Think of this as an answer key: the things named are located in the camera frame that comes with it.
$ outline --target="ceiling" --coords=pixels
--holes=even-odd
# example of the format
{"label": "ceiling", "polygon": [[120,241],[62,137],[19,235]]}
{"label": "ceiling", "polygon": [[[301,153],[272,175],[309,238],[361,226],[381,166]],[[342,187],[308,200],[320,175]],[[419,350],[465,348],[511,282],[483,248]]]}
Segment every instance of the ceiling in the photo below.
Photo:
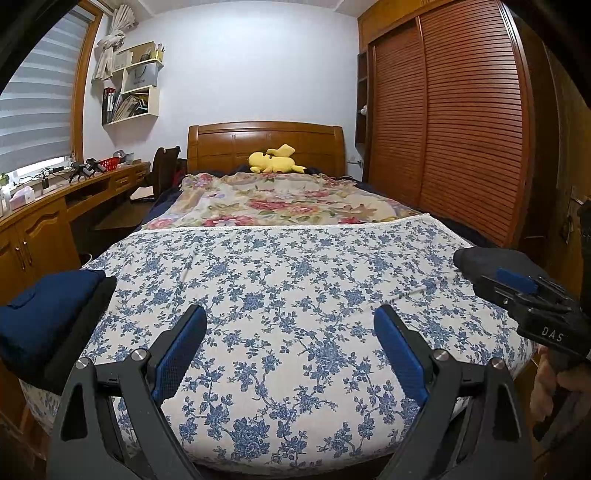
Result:
{"label": "ceiling", "polygon": [[[218,4],[229,1],[252,0],[106,0],[106,3],[117,7],[121,3],[128,4],[135,12],[138,21],[146,20],[155,15],[176,10],[178,8],[195,7],[196,5]],[[328,8],[335,12],[350,15],[357,18],[376,0],[274,0],[282,3],[313,5],[315,7]]]}

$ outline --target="wooden floor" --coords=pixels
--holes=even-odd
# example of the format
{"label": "wooden floor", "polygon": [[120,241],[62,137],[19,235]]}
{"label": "wooden floor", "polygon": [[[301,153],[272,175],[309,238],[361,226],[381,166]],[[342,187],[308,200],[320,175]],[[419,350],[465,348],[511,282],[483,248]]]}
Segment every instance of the wooden floor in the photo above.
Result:
{"label": "wooden floor", "polygon": [[0,423],[0,478],[18,480],[44,480],[45,462],[32,465],[31,456],[6,427]]}

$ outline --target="wooden headboard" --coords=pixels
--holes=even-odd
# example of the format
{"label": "wooden headboard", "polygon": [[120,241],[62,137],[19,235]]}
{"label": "wooden headboard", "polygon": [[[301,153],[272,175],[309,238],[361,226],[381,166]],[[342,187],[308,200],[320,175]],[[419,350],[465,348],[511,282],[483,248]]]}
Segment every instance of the wooden headboard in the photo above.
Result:
{"label": "wooden headboard", "polygon": [[341,127],[298,122],[233,122],[189,127],[187,171],[230,172],[248,164],[253,152],[288,144],[297,165],[318,168],[330,177],[345,175]]}

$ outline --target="floral bedspread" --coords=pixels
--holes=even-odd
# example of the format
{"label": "floral bedspread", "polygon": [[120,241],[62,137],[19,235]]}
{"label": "floral bedspread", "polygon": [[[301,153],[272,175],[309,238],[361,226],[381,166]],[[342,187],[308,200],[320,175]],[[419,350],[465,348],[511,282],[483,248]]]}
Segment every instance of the floral bedspread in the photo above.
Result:
{"label": "floral bedspread", "polygon": [[143,229],[179,226],[329,225],[387,222],[416,215],[395,200],[325,175],[236,173],[188,175],[182,193]]}
{"label": "floral bedspread", "polygon": [[[162,406],[189,456],[273,476],[342,468],[391,453],[417,412],[374,336],[381,304],[457,359],[499,356],[517,374],[531,356],[515,322],[455,270],[466,245],[429,215],[139,231],[87,266],[118,284],[85,355],[122,360],[200,304],[206,338]],[[22,387],[49,431],[59,399]],[[125,404],[114,405],[133,448]]]}

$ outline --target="window blind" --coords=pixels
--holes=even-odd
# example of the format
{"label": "window blind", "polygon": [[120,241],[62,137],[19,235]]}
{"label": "window blind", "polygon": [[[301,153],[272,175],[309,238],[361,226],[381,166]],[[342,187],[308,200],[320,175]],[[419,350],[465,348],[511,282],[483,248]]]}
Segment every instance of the window blind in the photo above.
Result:
{"label": "window blind", "polygon": [[70,154],[76,66],[94,18],[74,7],[39,41],[0,95],[0,172]]}

